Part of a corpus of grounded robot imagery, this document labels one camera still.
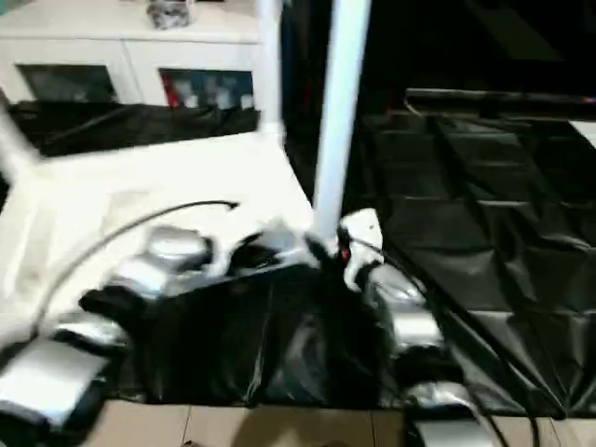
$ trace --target wrinkled black plastic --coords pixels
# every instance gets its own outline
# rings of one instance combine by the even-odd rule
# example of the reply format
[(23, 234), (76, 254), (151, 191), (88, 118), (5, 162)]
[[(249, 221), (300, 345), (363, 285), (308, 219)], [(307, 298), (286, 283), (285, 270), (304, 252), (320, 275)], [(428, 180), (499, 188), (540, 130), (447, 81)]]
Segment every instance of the wrinkled black plastic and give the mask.
[[(125, 145), (124, 130), (135, 143), (164, 141), (163, 129), (189, 135), (173, 118), (155, 129), (132, 116), (109, 123), (77, 135), (76, 152), (96, 150), (96, 138)], [(47, 150), (68, 153), (67, 141)], [(308, 194), (316, 148), (316, 124), (289, 126), (286, 150)], [(430, 285), (492, 413), (596, 415), (594, 166), (596, 151), (566, 124), (358, 120), (344, 211), (377, 209), (386, 249)], [(294, 267), (167, 302), (141, 374), (129, 365), (119, 396), (399, 408), (373, 321), (329, 271)]]

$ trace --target wooden floor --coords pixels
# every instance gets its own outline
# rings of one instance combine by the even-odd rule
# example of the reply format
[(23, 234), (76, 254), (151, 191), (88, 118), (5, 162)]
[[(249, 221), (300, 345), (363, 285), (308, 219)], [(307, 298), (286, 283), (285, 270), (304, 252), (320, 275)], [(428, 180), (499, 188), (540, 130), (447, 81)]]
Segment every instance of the wooden floor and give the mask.
[[(399, 447), (400, 413), (281, 407), (208, 408), (111, 402), (86, 447)], [(497, 418), (511, 447), (531, 446), (527, 420)], [(596, 447), (596, 421), (539, 421), (543, 447)]]

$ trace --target white pole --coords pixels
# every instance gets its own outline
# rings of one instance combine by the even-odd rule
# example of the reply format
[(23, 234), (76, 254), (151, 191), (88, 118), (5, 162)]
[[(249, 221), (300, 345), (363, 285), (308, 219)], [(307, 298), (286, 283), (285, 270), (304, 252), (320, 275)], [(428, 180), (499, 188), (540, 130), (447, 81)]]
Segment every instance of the white pole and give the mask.
[(283, 2), (257, 0), (261, 35), (261, 76), (258, 86), (263, 92), (261, 130), (281, 130), (281, 52), (279, 48), (279, 23)]
[(335, 0), (318, 141), (315, 233), (335, 235), (342, 212), (345, 171), (358, 101), (371, 0)]

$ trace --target white surface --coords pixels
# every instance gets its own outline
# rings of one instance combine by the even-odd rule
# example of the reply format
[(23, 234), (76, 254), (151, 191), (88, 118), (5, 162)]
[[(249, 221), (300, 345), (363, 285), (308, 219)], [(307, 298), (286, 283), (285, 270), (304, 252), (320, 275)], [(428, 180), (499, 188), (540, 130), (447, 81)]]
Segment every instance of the white surface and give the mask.
[(185, 28), (153, 28), (142, 0), (35, 0), (0, 16), (0, 37), (259, 42), (253, 0), (198, 3)]
[(141, 101), (126, 52), (116, 40), (0, 38), (0, 84), (3, 91), (11, 102), (32, 101), (34, 96), (20, 75), (17, 64), (104, 65), (121, 103)]
[(333, 2), (315, 184), (315, 232), (324, 240), (335, 235), (342, 211), (370, 10), (371, 0)]
[[(26, 329), (43, 289), (99, 237), (147, 211), (192, 200), (263, 201), (305, 231), (312, 210), (276, 135), (248, 133), (44, 162), (19, 179), (0, 214), (0, 339)], [(222, 207), (185, 210), (150, 224), (217, 235)], [(72, 309), (106, 269), (136, 252), (147, 225), (114, 241), (57, 293), (49, 319)]]
[(144, 103), (168, 105), (160, 68), (232, 70), (252, 72), (256, 108), (260, 108), (265, 91), (261, 88), (261, 64), (256, 45), (137, 41), (123, 44)]

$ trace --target cabinet door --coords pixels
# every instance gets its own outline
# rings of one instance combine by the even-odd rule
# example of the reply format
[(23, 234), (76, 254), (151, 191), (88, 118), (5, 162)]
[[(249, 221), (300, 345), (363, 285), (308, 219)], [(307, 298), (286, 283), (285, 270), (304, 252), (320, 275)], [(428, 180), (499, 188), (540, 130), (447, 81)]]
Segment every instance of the cabinet door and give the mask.
[(261, 103), (258, 46), (200, 42), (126, 42), (143, 102), (198, 107), (220, 90), (232, 105)]
[(0, 86), (11, 102), (140, 101), (118, 41), (0, 40)]

